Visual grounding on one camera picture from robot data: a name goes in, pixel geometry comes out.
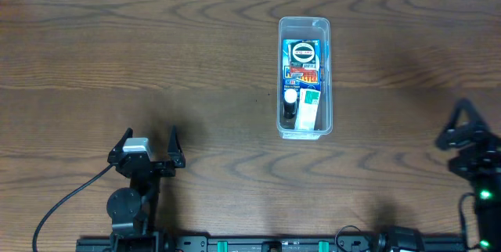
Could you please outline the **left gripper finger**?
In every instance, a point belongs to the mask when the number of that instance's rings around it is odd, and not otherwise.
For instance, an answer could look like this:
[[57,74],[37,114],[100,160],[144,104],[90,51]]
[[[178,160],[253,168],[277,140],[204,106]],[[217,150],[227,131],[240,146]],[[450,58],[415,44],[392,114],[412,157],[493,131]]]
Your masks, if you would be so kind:
[[131,138],[132,136],[133,130],[131,128],[127,128],[121,139],[109,152],[107,158],[108,163],[119,163],[125,157],[124,145],[127,139]]
[[168,143],[168,156],[171,159],[175,168],[185,168],[186,159],[178,140],[177,128],[173,126],[171,128],[171,134]]

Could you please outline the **black bottle white cap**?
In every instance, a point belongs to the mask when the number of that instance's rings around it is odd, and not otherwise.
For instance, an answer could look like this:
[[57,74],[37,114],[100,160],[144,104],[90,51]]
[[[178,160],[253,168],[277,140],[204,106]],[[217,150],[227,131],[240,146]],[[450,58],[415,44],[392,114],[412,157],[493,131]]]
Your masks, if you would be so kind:
[[283,116],[286,119],[293,119],[297,113],[297,91],[288,88],[283,94]]

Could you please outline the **blue Kool Fever box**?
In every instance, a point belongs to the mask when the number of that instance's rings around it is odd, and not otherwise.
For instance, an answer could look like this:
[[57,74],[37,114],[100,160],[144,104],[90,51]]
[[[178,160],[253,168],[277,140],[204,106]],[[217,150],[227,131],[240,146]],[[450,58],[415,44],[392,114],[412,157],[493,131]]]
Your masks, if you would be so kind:
[[281,76],[283,90],[321,89],[321,46],[319,39],[284,39]]

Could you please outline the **white green medicine box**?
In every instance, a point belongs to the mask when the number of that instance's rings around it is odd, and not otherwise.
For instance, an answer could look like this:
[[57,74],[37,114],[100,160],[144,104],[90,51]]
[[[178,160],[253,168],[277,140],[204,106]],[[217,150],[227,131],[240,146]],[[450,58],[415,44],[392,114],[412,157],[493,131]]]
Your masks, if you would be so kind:
[[295,130],[312,131],[314,129],[320,96],[321,91],[315,89],[301,88],[299,90]]

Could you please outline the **red small box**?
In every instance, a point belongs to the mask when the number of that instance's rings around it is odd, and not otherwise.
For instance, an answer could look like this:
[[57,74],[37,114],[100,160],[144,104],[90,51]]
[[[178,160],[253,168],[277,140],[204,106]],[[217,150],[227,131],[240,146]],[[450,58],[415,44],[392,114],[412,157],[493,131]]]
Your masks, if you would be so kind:
[[319,75],[316,69],[289,67],[287,76],[289,78],[298,79],[307,84],[317,84],[319,82]]

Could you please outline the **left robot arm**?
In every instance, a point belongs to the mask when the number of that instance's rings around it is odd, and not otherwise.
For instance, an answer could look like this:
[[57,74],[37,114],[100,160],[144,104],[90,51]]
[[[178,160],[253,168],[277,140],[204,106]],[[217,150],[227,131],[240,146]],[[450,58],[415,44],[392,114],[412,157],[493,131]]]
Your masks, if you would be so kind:
[[174,251],[175,241],[166,232],[155,229],[160,180],[175,176],[186,166],[176,128],[171,129],[168,158],[152,161],[153,152],[147,138],[135,138],[128,128],[109,152],[107,162],[130,180],[128,187],[111,194],[106,211],[112,221],[110,251]]

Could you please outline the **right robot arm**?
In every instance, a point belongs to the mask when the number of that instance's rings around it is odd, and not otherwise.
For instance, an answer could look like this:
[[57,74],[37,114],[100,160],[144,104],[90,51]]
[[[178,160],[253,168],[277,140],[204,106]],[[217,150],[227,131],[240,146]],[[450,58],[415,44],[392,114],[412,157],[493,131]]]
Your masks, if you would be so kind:
[[[500,250],[500,137],[490,131],[469,99],[460,99],[435,140],[443,150],[456,149],[448,161],[453,174],[467,180],[472,191],[464,193],[458,203],[460,234],[456,237],[425,236],[414,229],[389,227],[373,240],[371,251],[472,251]],[[467,222],[463,202],[474,199],[478,224],[478,243],[468,244]]]

